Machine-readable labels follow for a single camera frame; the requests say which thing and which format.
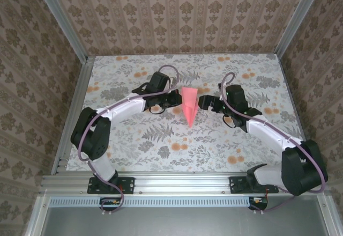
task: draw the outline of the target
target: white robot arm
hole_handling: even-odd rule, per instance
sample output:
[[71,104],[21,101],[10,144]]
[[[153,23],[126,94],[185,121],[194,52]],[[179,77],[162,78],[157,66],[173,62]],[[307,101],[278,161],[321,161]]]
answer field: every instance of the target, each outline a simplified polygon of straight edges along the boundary
[[[265,191],[265,185],[274,185],[286,189],[295,196],[299,196],[321,185],[321,177],[324,178],[324,181],[327,181],[327,172],[316,142],[312,140],[302,141],[271,125],[259,110],[248,106],[244,91],[240,85],[230,85],[225,90],[227,102],[231,108],[227,107],[222,97],[204,95],[199,98],[200,109],[208,110],[211,107],[213,112],[223,114],[223,118],[230,116],[235,127],[256,136],[281,157],[281,164],[274,166],[261,164],[249,169],[246,179],[242,180],[242,185],[231,187],[232,191],[237,189],[236,193],[238,193],[241,189],[249,188],[248,190],[251,192],[260,193],[263,190]],[[309,158],[303,154],[295,143],[305,150]]]
[[167,75],[155,72],[149,83],[141,85],[117,103],[97,110],[89,107],[82,110],[72,133],[71,142],[79,148],[81,138],[90,121],[101,114],[92,124],[94,129],[87,131],[79,154],[81,160],[90,162],[91,167],[103,180],[114,182],[118,176],[106,155],[111,123],[118,124],[129,116],[143,112],[155,105],[159,105],[162,109],[180,105],[182,98],[178,90],[159,93],[165,90],[168,81],[170,86],[170,79]]
[[[76,147],[79,147],[81,136],[84,134],[90,120],[102,113],[93,125],[95,127],[94,130],[87,132],[81,148],[81,157],[91,162],[95,172],[105,181],[114,183],[114,180],[118,177],[116,170],[106,155],[111,122],[118,124],[130,115],[143,112],[156,104],[160,105],[162,109],[180,105],[182,98],[178,90],[145,97],[148,93],[162,92],[168,79],[168,76],[156,72],[149,83],[145,83],[141,87],[133,90],[126,97],[129,99],[135,97],[135,99],[130,101],[120,100],[115,108],[105,107],[93,110],[87,107],[82,111],[71,136],[71,142]],[[317,169],[314,168],[312,163],[309,162],[292,142],[297,143],[307,151],[320,167],[324,179],[327,181],[325,165],[320,156],[318,145],[314,141],[301,141],[301,139],[292,137],[291,135],[287,135],[288,138],[280,136],[279,133],[266,125],[267,119],[259,110],[248,107],[241,86],[228,86],[226,87],[226,92],[227,101],[231,107],[240,113],[258,118],[259,121],[247,119],[233,113],[230,109],[226,108],[221,98],[210,95],[204,95],[199,98],[200,109],[208,110],[209,107],[212,107],[213,112],[230,116],[236,127],[259,138],[268,147],[280,154],[282,160],[279,165],[271,166],[261,164],[249,169],[244,187],[249,187],[252,192],[260,192],[261,190],[265,190],[265,185],[274,185],[287,189],[293,195],[300,195],[320,185],[321,179]]]

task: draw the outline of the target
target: cable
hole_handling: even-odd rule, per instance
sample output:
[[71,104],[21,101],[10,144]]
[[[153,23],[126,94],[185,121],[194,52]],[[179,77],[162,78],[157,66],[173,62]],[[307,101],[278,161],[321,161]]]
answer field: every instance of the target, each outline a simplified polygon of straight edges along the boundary
[[231,129],[234,129],[234,128],[236,128],[237,126],[235,126],[235,127],[232,127],[232,126],[230,126],[230,125],[228,125],[227,123],[226,123],[226,121],[224,120],[224,118],[225,117],[227,117],[227,116],[225,116],[225,115],[223,115],[223,118],[222,118],[222,120],[223,120],[223,122],[227,125],[227,127],[229,127],[229,128],[231,128]]
[[162,111],[160,111],[159,113],[153,113],[151,111],[151,107],[149,107],[149,112],[152,113],[152,114],[163,114],[165,112],[165,109],[162,109]]
[[170,89],[170,87],[172,86],[172,81],[170,80],[170,78],[168,78],[168,81],[169,81],[169,89]]
[[[103,215],[104,215],[105,212],[106,212],[106,211],[103,209],[103,205],[104,205],[106,202],[113,201],[113,200],[115,200],[115,199],[109,197],[109,198],[105,198],[105,199],[103,199],[103,200],[101,201],[100,209],[101,209]],[[110,215],[111,215],[112,213],[116,212],[116,210],[117,210],[119,207],[118,207],[118,206],[115,206],[114,208],[115,208],[114,210],[109,211],[109,214],[110,214]]]
[[105,184],[107,184],[107,185],[109,185],[109,186],[115,188],[115,189],[120,193],[120,195],[121,195],[121,202],[120,202],[119,206],[114,210],[115,212],[124,204],[124,194],[123,194],[123,192],[117,187],[117,185],[114,185],[114,184],[112,184],[112,183],[110,183],[110,182],[104,180],[101,176],[99,176],[99,175],[97,174],[97,172],[96,172],[96,170],[94,169],[94,167],[92,166],[92,164],[91,164],[90,162],[88,162],[88,161],[89,161],[89,158],[83,158],[83,157],[81,156],[82,145],[83,145],[83,143],[84,143],[84,141],[85,141],[85,138],[86,138],[86,135],[87,135],[88,131],[90,130],[91,126],[93,125],[93,123],[94,123],[101,115],[103,115],[104,113],[106,113],[106,112],[108,112],[108,111],[111,111],[113,108],[115,108],[115,107],[117,107],[117,106],[119,106],[119,105],[121,105],[121,104],[123,104],[123,103],[129,102],[129,101],[131,101],[131,100],[135,100],[135,99],[137,99],[137,98],[143,98],[143,97],[152,97],[152,96],[154,96],[154,95],[161,95],[161,94],[167,93],[167,92],[170,91],[170,90],[175,89],[175,88],[176,88],[176,85],[177,85],[177,83],[178,83],[178,81],[179,81],[179,79],[180,79],[180,74],[178,73],[178,70],[177,70],[174,66],[172,66],[172,65],[170,65],[170,64],[166,64],[166,65],[161,66],[160,69],[159,69],[158,71],[161,71],[161,70],[162,70],[163,68],[165,68],[165,67],[171,67],[171,68],[173,68],[173,69],[176,71],[176,83],[175,83],[175,85],[171,85],[171,84],[170,84],[170,87],[169,87],[167,90],[164,90],[164,91],[162,91],[162,92],[150,93],[150,94],[145,94],[145,95],[136,95],[136,96],[133,96],[133,97],[130,97],[130,98],[125,98],[125,99],[123,99],[123,100],[121,100],[121,101],[119,101],[119,102],[117,102],[117,103],[114,103],[113,105],[109,106],[107,109],[101,111],[101,112],[100,112],[99,114],[97,114],[94,118],[92,118],[91,121],[89,122],[89,124],[87,125],[87,127],[86,127],[84,133],[82,134],[82,137],[81,137],[81,140],[80,140],[80,143],[79,143],[79,146],[78,146],[77,155],[78,155],[78,157],[79,157],[79,159],[80,159],[81,161],[86,161],[86,162],[88,163],[88,165],[89,165],[89,167],[91,168],[91,170],[92,170],[92,172],[94,173],[94,175],[95,175],[101,182],[103,182],[103,183],[105,183]]
[[[223,101],[225,103],[225,105],[232,111],[234,112],[235,114],[238,114],[240,115],[241,117],[244,117],[246,119],[250,119],[250,120],[254,120],[254,121],[257,121],[257,122],[260,122],[260,123],[263,123],[265,124],[266,126],[270,127],[272,130],[274,130],[276,133],[278,133],[279,135],[281,135],[282,137],[284,137],[286,140],[290,141],[291,143],[293,143],[295,146],[297,146],[300,151],[308,158],[308,160],[313,164],[313,166],[315,167],[315,169],[317,170],[318,174],[319,174],[319,177],[320,177],[320,182],[321,182],[321,187],[319,190],[309,190],[309,192],[311,193],[321,193],[324,191],[325,189],[325,179],[324,179],[324,174],[322,172],[322,170],[320,169],[320,167],[318,166],[318,164],[315,162],[315,160],[312,158],[312,156],[310,156],[310,154],[298,143],[296,142],[295,140],[293,140],[292,138],[290,138],[289,136],[287,136],[282,130],[278,129],[277,127],[275,127],[274,125],[270,124],[269,122],[266,122],[266,121],[263,121],[259,118],[255,118],[255,117],[252,117],[252,116],[249,116],[249,115],[245,115],[245,114],[242,114],[238,111],[236,111],[227,101],[226,99],[226,95],[225,95],[225,92],[224,92],[224,84],[225,84],[225,80],[228,76],[232,76],[231,80],[228,82],[228,83],[231,83],[234,78],[235,78],[235,74],[233,72],[229,72],[227,73],[222,82],[221,82],[221,86],[220,86],[220,94],[221,94],[221,97],[223,98]],[[279,208],[281,206],[284,205],[283,202],[281,205],[278,205],[274,208],[271,208],[271,211],[272,210],[275,210],[276,208]]]

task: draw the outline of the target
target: pink cloth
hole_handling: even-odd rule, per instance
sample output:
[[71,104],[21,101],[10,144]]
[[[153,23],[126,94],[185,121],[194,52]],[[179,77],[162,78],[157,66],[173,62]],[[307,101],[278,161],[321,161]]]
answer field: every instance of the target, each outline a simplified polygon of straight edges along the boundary
[[198,112],[198,89],[191,87],[182,87],[182,110],[186,116],[189,127],[195,120],[195,116]]

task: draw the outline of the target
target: wallpaper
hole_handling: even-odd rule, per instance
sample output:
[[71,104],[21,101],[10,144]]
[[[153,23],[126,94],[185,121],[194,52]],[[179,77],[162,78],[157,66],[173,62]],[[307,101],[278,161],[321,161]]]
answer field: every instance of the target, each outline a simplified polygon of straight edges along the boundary
[[89,55],[273,52],[300,0],[59,0]]
[[315,0],[281,61],[305,134],[322,150],[342,215],[343,0]]
[[[84,108],[109,106],[148,82],[165,64],[180,73],[177,88],[198,89],[198,96],[219,96],[218,83],[230,71],[244,89],[249,106],[292,136],[301,137],[292,102],[275,54],[191,54],[97,56]],[[176,79],[174,70],[161,72]],[[151,109],[159,113],[159,106]],[[199,110],[191,128],[181,106],[154,115],[148,110],[113,123],[107,156],[118,171],[238,172],[281,162],[280,152],[240,128],[229,128],[223,115]],[[225,121],[233,127],[231,118]],[[89,169],[72,148],[67,170]]]
[[21,235],[80,63],[44,0],[0,0],[0,235]]

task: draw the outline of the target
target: table surface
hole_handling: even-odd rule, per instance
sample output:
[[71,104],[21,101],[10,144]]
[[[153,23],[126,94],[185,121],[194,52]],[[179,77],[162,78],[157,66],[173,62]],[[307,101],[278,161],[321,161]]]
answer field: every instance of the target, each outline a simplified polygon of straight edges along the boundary
[[[219,95],[218,83],[233,71],[233,83],[243,87],[251,107],[263,112],[280,129],[301,137],[275,54],[97,56],[83,108],[97,109],[126,97],[165,64],[179,70],[179,89],[197,88],[198,96]],[[171,68],[162,72],[175,77]],[[118,171],[238,172],[281,161],[274,150],[254,136],[227,127],[220,114],[199,110],[189,128],[181,106],[160,115],[142,112],[112,124],[107,156]],[[89,170],[78,159],[74,146],[67,170]]]

